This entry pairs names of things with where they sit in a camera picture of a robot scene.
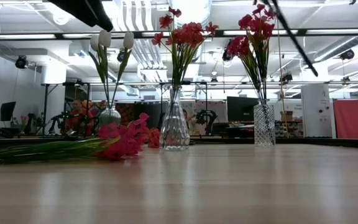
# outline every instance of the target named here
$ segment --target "green leaf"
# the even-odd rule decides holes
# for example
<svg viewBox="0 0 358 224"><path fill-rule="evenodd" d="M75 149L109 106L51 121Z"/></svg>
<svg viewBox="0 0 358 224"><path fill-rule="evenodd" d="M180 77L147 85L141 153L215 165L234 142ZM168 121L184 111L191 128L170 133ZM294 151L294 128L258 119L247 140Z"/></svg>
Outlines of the green leaf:
<svg viewBox="0 0 358 224"><path fill-rule="evenodd" d="M89 53L89 55L91 56L91 58L92 58L92 60L93 60L93 62L94 62L94 65L96 66L96 69L97 69L97 71L98 71L98 74L99 74L99 76L100 76L100 79L101 79L102 83L104 84L104 83L106 82L106 75L105 75L105 73L103 72L103 70L102 70L101 67L99 66L99 63L98 63L96 57L95 57L91 52L88 52L88 53Z"/></svg>

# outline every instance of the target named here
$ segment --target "white ceiling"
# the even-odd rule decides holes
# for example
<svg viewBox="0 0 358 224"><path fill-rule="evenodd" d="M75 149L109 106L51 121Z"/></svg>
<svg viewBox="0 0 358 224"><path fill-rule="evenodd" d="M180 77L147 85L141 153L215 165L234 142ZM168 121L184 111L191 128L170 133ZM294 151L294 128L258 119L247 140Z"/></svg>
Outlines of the white ceiling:
<svg viewBox="0 0 358 224"><path fill-rule="evenodd" d="M213 0L211 10L211 21L220 26L221 29L238 29L238 20L251 13L255 6L251 5L251 0ZM160 11L164 6L167 6L167 0L153 0L152 1L152 21L154 27L158 21L158 17L164 15L165 11ZM280 0L282 11L287 18L291 28L358 28L358 1L353 6L350 6L349 0L331 0L331 1L307 1L307 0ZM17 5L0 5L0 31L1 33L39 33L39 32L91 32L99 31L99 27L88 27L81 21L72 18L70 21L63 25L57 25L53 21L53 14L46 9L53 10L55 7L50 3L32 4L35 9L41 10L35 12L25 4ZM329 46L333 42L342 37L306 37L298 38L301 45L304 45L306 53L318 52L319 50ZM215 69L218 73L218 80L222 80L221 76L225 76L225 81L240 81L247 80L244 68L241 62L235 58L230 67L224 67L221 58L221 53L228 43L228 38L215 38L212 42L207 42L204 45L202 61L205 64L200 65L198 75L199 80L209 80L211 72ZM280 50L285 55L281 58L281 64L284 65L295 57L298 52L294 48L291 40L288 37L271 38L270 40L270 60L269 60L269 73L274 73L280 68L280 54L278 53L278 43L280 42ZM1 42L2 46L8 46L12 49L47 49L59 57L64 58L67 62L74 65L74 70L68 70L69 77L97 77L96 70L93 68L92 61L89 57L79 58L73 56L73 49L83 49L87 52L89 49L88 40L74 40L74 41L15 41L15 42ZM70 45L72 52L70 54L64 53L65 49ZM111 47L113 49L120 49L122 47L122 40L113 40ZM2 48L5 54L12 54L10 50ZM358 46L353 48L356 53L355 58L358 57ZM167 51L161 50L164 65L167 66L168 77L170 76L171 63L170 55ZM117 70L116 55L112 54L111 68ZM351 73L358 70L358 61L350 63L342 68L334 68L340 66L342 62L338 60L328 60L331 64L329 70L332 79L338 79L345 73ZM137 76L137 61L131 57L126 72L127 82L139 82ZM293 71L294 78L298 78L300 69L297 68Z"/></svg>

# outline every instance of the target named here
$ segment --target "ceiling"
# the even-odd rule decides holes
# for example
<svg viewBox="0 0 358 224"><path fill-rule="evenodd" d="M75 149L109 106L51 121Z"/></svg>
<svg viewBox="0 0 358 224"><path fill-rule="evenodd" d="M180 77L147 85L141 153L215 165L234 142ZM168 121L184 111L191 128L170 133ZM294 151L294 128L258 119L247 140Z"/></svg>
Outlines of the ceiling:
<svg viewBox="0 0 358 224"><path fill-rule="evenodd" d="M126 0L123 3L123 16L126 16ZM57 9L49 2L34 2L29 3L22 1L4 1L0 4L0 33L48 33L48 32L97 32L99 27L88 27L78 19L67 16L64 12ZM135 12L135 0L133 3L132 12ZM349 0L280 0L282 11L292 29L313 29L313 28L358 28L358 1L354 5L349 5ZM167 0L153 0L151 1L152 11L152 25L155 30L158 30L158 18L166 13L168 6ZM216 0L212 1L210 20L219 25L220 29L237 30L238 20L246 14L251 13L255 6L252 5L251 0ZM183 13L191 14L195 9L191 6L182 9ZM108 13L112 18L117 15ZM135 13L132 14L132 21L135 24ZM297 37L299 43L303 46L307 54L319 52L326 47L332 45L344 37ZM193 81L210 81L211 72L216 71L218 81L220 82L246 82L248 80L244 67L238 58L234 58L231 63L223 63L221 56L229 38L214 38L211 42L206 42L202 48L200 64L195 65L192 75L187 75L189 80ZM51 40L51 41L2 41L0 43L3 55L15 58L19 49L33 50L38 52L39 49L46 49L49 52L57 55L62 61L68 65L67 76L82 78L92 82L98 81L98 74L94 69L93 62L87 55L82 55L81 50L86 54L89 47L88 40ZM122 48L122 40L112 40L111 44L111 70L116 72L118 70L118 61L116 60L119 49ZM342 65L342 60L335 58L328 59L324 62L328 67L328 80L340 81L344 75L358 71L358 45L353 47L355 57L352 60L345 60L345 66ZM160 54L164 66L166 66L167 77L169 78L172 70L172 63L170 62L170 54L165 49L160 49ZM46 63L48 57L39 57L34 53L33 56L28 57L29 60L36 62L39 65ZM294 47L292 41L288 37L272 37L270 39L270 58L268 72L272 75L272 80L278 81L279 73L276 71L294 58L299 58L298 52ZM138 61L131 57L126 68L126 73L123 76L125 82L143 82L138 74ZM308 75L312 76L308 71L301 70L300 66L287 68L285 72L291 72L294 80L307 80ZM209 88L222 89L222 85L211 86ZM227 89L234 88L248 88L245 85L225 85ZM330 88L342 88L342 85L330 86ZM299 86L290 89L288 92L299 91ZM340 91L358 91L358 85L351 88L345 88Z"/></svg>

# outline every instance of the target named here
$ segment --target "silver vase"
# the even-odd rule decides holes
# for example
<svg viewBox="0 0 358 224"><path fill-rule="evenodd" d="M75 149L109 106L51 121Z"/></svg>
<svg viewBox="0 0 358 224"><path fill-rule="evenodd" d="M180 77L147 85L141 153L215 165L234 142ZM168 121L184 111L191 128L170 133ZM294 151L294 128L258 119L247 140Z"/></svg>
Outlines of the silver vase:
<svg viewBox="0 0 358 224"><path fill-rule="evenodd" d="M167 151L189 148L190 135L180 104L180 89L178 85L171 87L170 101L161 127L160 147Z"/></svg>
<svg viewBox="0 0 358 224"><path fill-rule="evenodd" d="M270 147L276 144L274 107L272 105L254 106L255 146Z"/></svg>
<svg viewBox="0 0 358 224"><path fill-rule="evenodd" d="M106 108L99 117L99 126L103 126L106 124L116 123L117 125L121 125L121 115L116 110L116 106L113 105L111 108Z"/></svg>

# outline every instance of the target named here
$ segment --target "glass vase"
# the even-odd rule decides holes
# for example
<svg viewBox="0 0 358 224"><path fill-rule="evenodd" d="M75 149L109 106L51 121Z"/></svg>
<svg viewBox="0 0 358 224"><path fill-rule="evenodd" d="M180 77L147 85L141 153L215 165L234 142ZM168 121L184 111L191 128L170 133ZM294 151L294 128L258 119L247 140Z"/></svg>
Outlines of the glass vase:
<svg viewBox="0 0 358 224"><path fill-rule="evenodd" d="M170 101L165 112L160 133L160 147L166 151L182 151L189 148L190 135L180 104L181 86L172 86Z"/></svg>
<svg viewBox="0 0 358 224"><path fill-rule="evenodd" d="M272 105L254 106L255 146L270 147L276 144L274 107Z"/></svg>
<svg viewBox="0 0 358 224"><path fill-rule="evenodd" d="M121 115L116 110L115 105L113 105L111 108L106 108L99 116L99 126L111 123L121 125Z"/></svg>

